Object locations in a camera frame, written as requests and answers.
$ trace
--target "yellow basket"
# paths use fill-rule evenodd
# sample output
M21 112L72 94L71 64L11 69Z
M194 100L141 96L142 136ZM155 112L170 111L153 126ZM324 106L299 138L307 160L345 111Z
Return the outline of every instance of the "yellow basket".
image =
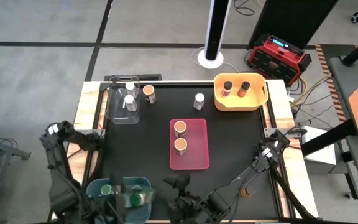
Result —
M233 83L229 96L222 96L224 82ZM250 87L244 97L237 92L241 83L247 81ZM266 81L262 75L256 73L219 74L214 79L215 106L220 111L254 111L267 102Z

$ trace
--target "white bottle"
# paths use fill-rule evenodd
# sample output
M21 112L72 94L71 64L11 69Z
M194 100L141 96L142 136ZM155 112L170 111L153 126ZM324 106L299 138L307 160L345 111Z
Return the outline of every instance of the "white bottle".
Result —
M205 96L202 93L197 93L196 94L196 98L194 99L194 108L201 110L202 107L204 106L204 100L205 100Z
M137 103L135 98L132 95L126 95L124 97L125 105L129 111L136 111L137 110Z
M137 88L134 82L125 83L125 89L127 89L128 94L132 95L134 98L137 98Z

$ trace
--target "display screen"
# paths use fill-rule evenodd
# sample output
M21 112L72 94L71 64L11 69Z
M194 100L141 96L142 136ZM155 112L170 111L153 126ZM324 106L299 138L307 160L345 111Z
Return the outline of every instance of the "display screen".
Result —
M281 47L284 47L284 44L283 44L283 43L281 43L281 42L279 42L279 41L277 41L277 40L275 40L275 39L273 39L273 42L276 43L276 44L278 44L278 45L280 45Z

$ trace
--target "wooden table frame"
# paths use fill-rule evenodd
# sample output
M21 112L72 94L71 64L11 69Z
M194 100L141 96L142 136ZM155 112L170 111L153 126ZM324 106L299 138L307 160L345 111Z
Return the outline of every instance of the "wooden table frame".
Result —
M213 81L144 81L142 83L211 83ZM106 109L106 103L108 94L107 91L100 93L101 84L106 82L84 82L80 101L74 121L74 128L77 131L90 130L90 129L102 129L104 123L104 112ZM264 118L267 128L292 128L295 123L293 120L290 104L287 100L287 92L283 80L267 80L269 101L263 105ZM101 104L100 110L97 110L98 103ZM291 146L299 147L300 143L297 139L290 139ZM69 144L67 150L67 156L73 154L79 150L78 145ZM88 155L85 151L80 151L73 155L69 159L69 164L74 178L82 183L84 174L90 174L95 167L97 158L97 152L94 152L93 156ZM314 202L313 193L311 190L308 173L306 170L305 162L303 160L302 151L292 147L286 148L283 153L284 165L291 190L296 195L298 200L303 206L315 217L318 217L316 205ZM90 169L85 170L85 164L90 162ZM283 217L290 217L291 210L288 208L287 198L278 186L280 195L281 208L283 211ZM296 217L301 218L299 213L296 212ZM254 222L255 220L237 220L238 222Z

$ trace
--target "green cap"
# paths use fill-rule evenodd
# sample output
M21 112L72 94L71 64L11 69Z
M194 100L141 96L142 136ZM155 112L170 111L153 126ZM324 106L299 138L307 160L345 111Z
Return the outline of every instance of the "green cap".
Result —
M100 189L100 193L102 195L109 195L111 194L111 191L112 191L112 187L109 184L103 185L102 188Z
M129 201L131 202L132 207L139 207L143 205L143 197L138 193L131 194Z

